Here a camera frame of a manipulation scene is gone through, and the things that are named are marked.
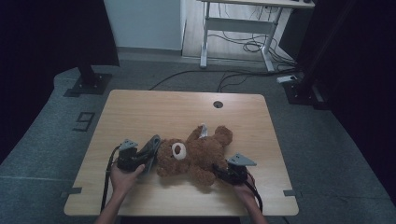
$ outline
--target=floor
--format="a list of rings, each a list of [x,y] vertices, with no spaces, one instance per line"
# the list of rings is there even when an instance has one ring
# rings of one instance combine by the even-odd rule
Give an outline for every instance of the floor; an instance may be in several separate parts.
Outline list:
[[[261,63],[211,60],[211,70],[203,72],[198,62],[180,56],[122,53],[120,67],[94,67],[96,72],[113,75],[103,95],[64,97],[79,73],[72,69],[58,75],[48,103],[0,166],[0,223],[93,223],[95,217],[69,217],[63,209],[111,90],[148,90],[173,74],[196,71],[170,78],[154,90],[215,92],[224,74],[216,71],[262,70]],[[223,91],[265,97],[300,208],[297,216],[286,220],[291,224],[396,223],[395,206],[342,125],[330,111],[290,105],[276,83],[281,76],[233,77],[223,84],[235,85]],[[87,132],[73,131],[80,112],[95,114]],[[268,219],[273,224],[287,223],[283,217]],[[139,223],[161,222],[159,217]],[[242,217],[240,222],[249,223],[249,219]],[[217,223],[227,222],[218,219]]]

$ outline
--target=tape mark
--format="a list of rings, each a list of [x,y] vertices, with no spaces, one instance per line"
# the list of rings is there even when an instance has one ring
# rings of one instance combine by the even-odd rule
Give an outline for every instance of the tape mark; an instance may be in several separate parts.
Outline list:
[[[285,197],[294,196],[296,198],[302,198],[303,194],[300,191],[295,191],[294,189],[283,190]]]
[[[91,126],[93,116],[95,113],[93,112],[81,112],[79,113],[78,119],[76,120],[76,128],[73,131],[76,132],[87,132]]]
[[[80,194],[82,188],[71,188],[69,191],[62,191],[61,198],[67,198],[70,194]]]

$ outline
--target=brown teddy bear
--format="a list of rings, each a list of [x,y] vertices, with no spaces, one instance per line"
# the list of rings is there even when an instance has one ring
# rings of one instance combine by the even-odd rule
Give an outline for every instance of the brown teddy bear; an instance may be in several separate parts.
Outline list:
[[[188,173],[199,183],[210,186],[215,182],[213,164],[227,168],[224,148],[233,141],[233,132],[219,126],[212,136],[202,136],[205,125],[198,126],[186,141],[164,139],[157,153],[159,176]]]

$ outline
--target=wall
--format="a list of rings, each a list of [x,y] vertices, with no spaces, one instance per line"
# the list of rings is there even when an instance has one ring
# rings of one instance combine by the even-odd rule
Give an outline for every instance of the wall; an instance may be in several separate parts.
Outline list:
[[[105,0],[117,47],[181,50],[185,0]]]

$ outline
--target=table top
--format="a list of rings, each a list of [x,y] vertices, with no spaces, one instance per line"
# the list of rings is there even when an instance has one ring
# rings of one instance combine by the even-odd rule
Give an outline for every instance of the table top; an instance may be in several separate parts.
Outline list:
[[[213,106],[223,103],[222,108]],[[154,135],[187,139],[201,123],[208,135],[219,125],[233,131],[226,147],[226,159],[239,152],[257,162],[248,167],[256,179],[267,216],[293,216],[299,211],[289,175],[276,139],[265,99],[258,94],[112,91],[78,172],[74,188],[64,207],[69,216],[96,216],[100,213],[108,158],[124,139],[139,143],[139,150]],[[112,193],[109,184],[109,199]],[[125,198],[121,216],[245,216],[230,185],[219,180],[211,187],[197,185],[187,175],[159,177],[156,164],[141,176]]]
[[[293,7],[293,8],[313,8],[315,3],[305,3],[303,0],[298,2],[291,0],[198,0],[201,2],[210,3],[226,3],[226,4],[240,4],[240,5],[255,5],[268,7]]]

